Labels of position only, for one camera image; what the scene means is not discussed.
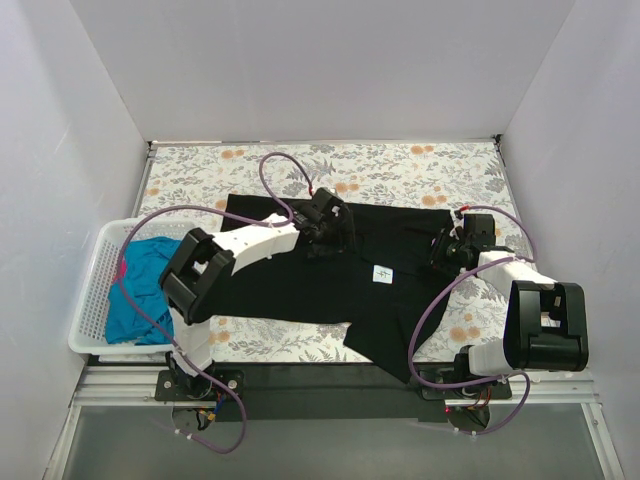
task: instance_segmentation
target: glass panel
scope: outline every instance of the glass panel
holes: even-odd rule
[[[493,406],[492,422],[511,408]],[[223,457],[154,423],[171,425],[170,415],[169,407],[84,407],[64,478],[603,478],[580,405],[527,405],[477,439],[410,419],[253,421]],[[189,415],[180,421],[195,426]],[[204,436],[228,445],[238,429],[213,424]]]

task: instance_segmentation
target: white wall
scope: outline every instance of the white wall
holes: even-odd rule
[[[147,140],[487,138],[574,0],[72,0]]]
[[[36,479],[82,368],[79,282],[146,146],[68,0],[2,2],[0,68],[0,477]]]
[[[586,293],[590,368],[640,478],[640,3],[577,0],[504,136],[540,266]]]

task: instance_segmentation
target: floral fabric surface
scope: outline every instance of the floral fabric surface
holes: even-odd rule
[[[293,155],[315,188],[335,188],[347,202],[447,209],[486,204],[515,213],[500,160],[489,142],[159,147],[139,213],[180,204],[224,209],[229,193],[266,195],[258,161],[273,151]],[[265,176],[277,194],[308,198],[304,179],[291,162],[269,160]],[[207,231],[219,231],[222,223],[200,212],[176,215],[193,218]],[[498,242],[529,253],[517,226],[497,214],[495,218]],[[506,308],[504,298],[484,281],[464,281],[451,295],[440,327],[416,353],[416,361],[451,361],[464,345],[501,338]],[[347,327],[215,317],[209,344],[216,361],[366,362],[342,345]]]

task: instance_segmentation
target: clothing label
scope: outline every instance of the clothing label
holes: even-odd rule
[[[374,265],[373,281],[391,285],[393,283],[393,270],[387,267],[381,267],[380,265]]]

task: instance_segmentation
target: laundry basket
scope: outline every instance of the laundry basket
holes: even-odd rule
[[[116,261],[122,244],[138,219],[116,220],[106,224],[98,234],[85,277],[80,299],[69,332],[69,347],[77,353],[126,355],[166,352],[171,345],[134,345],[133,342],[108,344],[104,338],[109,313],[109,290],[116,274]],[[134,240],[164,236],[181,240],[195,228],[191,220],[170,217],[147,223]]]

